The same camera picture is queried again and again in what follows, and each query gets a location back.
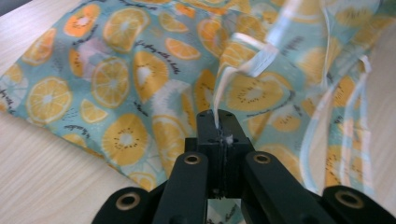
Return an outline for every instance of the wooden table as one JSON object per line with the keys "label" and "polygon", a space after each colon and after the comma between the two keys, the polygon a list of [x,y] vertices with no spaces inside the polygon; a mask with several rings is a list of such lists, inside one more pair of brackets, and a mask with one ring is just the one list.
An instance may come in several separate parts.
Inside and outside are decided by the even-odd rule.
{"label": "wooden table", "polygon": [[[0,17],[0,74],[79,0],[34,0]],[[396,26],[376,46],[368,80],[375,200],[396,215]],[[323,147],[318,133],[313,147]],[[0,223],[90,223],[132,181],[48,131],[0,115]]]}

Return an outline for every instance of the metal rivet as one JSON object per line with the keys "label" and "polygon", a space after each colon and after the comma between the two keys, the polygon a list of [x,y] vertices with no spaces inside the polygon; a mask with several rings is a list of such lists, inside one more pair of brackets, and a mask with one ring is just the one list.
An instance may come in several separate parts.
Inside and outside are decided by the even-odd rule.
{"label": "metal rivet", "polygon": [[195,165],[201,162],[201,158],[199,158],[199,156],[197,155],[190,155],[186,158],[184,158],[184,162],[186,162],[187,164],[190,165]]}
{"label": "metal rivet", "polygon": [[351,191],[338,190],[335,193],[335,199],[337,199],[337,201],[341,204],[350,208],[361,209],[364,207],[363,200]]}
{"label": "metal rivet", "polygon": [[[130,203],[125,202],[126,199],[132,199]],[[135,193],[126,193],[120,196],[116,201],[116,206],[121,211],[127,211],[135,208],[140,203],[140,196]]]}
{"label": "metal rivet", "polygon": [[271,159],[269,157],[267,157],[266,155],[255,155],[253,157],[254,161],[261,163],[261,164],[266,164],[266,163],[270,163]]}

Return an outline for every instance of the light wood surface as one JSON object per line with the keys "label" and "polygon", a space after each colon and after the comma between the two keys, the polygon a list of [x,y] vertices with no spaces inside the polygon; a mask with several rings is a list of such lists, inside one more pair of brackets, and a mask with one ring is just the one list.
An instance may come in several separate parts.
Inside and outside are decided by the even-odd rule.
{"label": "light wood surface", "polygon": [[[78,2],[34,0],[0,17],[0,74]],[[374,72],[368,79],[375,200],[394,216],[395,36],[396,26],[392,26],[380,39],[372,58]],[[323,135],[318,133],[317,150],[323,147]],[[0,223],[90,223],[111,193],[132,184],[104,161],[50,132],[0,114]]]}

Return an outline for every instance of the drawstring bag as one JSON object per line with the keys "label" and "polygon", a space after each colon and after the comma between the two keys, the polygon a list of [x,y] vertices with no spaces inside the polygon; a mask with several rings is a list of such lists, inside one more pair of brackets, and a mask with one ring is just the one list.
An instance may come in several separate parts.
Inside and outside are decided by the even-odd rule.
{"label": "drawstring bag", "polygon": [[[152,190],[196,136],[195,115],[220,108],[307,189],[373,195],[365,81],[395,12],[379,0],[84,0],[0,76],[0,110]],[[320,183],[309,155],[323,114]],[[242,221],[236,204],[211,201],[208,223]]]}

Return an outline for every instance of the citrus print fabric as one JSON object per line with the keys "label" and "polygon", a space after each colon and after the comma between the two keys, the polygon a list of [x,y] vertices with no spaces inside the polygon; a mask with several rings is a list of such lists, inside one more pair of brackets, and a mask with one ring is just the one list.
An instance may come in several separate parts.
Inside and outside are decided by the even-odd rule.
{"label": "citrus print fabric", "polygon": [[[0,110],[151,190],[217,100],[320,193],[309,148],[330,105],[325,186],[372,194],[366,55],[395,12],[380,0],[84,0],[0,76]],[[210,202],[208,223],[242,220],[235,201]]]}

